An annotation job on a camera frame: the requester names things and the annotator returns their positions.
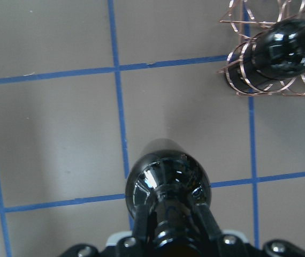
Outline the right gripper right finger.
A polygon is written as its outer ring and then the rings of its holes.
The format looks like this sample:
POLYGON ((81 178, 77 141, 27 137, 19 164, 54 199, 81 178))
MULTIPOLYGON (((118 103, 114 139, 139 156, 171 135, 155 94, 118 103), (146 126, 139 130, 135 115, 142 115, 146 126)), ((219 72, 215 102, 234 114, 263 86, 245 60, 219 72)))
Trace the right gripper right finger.
POLYGON ((200 221, 200 227, 207 238, 219 238, 222 234, 208 204, 196 205, 196 214, 200 221))

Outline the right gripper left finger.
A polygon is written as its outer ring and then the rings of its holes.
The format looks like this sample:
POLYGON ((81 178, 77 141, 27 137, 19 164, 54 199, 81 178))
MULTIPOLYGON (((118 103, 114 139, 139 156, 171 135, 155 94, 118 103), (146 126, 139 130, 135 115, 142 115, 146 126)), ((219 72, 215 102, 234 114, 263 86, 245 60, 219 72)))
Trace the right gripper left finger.
POLYGON ((135 212, 132 236, 139 241, 147 241, 149 236, 150 207, 139 205, 135 212))

